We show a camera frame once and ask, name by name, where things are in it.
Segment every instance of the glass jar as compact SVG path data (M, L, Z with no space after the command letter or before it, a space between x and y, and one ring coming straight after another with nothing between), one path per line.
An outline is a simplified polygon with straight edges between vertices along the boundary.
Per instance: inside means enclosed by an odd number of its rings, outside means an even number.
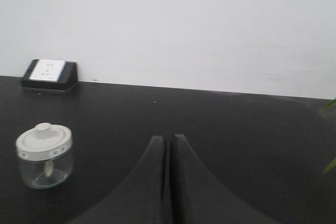
M16 141L20 173L24 183L47 189L64 182L74 166L71 130L62 125L41 123Z

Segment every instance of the power outlet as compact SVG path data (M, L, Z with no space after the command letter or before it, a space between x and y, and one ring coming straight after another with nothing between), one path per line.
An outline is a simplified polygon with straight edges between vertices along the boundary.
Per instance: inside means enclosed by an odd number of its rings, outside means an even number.
M35 89L70 90L77 83L77 64L64 60L32 60L21 78L22 87Z
M63 68L65 66L64 60L38 60L33 69L29 79L34 81L58 81Z

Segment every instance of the white plastic lid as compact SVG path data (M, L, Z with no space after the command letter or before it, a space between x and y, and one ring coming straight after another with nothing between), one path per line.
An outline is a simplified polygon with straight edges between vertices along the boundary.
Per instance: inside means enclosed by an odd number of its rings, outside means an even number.
M71 130L62 125L40 123L16 140L17 155L28 161L55 158L72 146Z

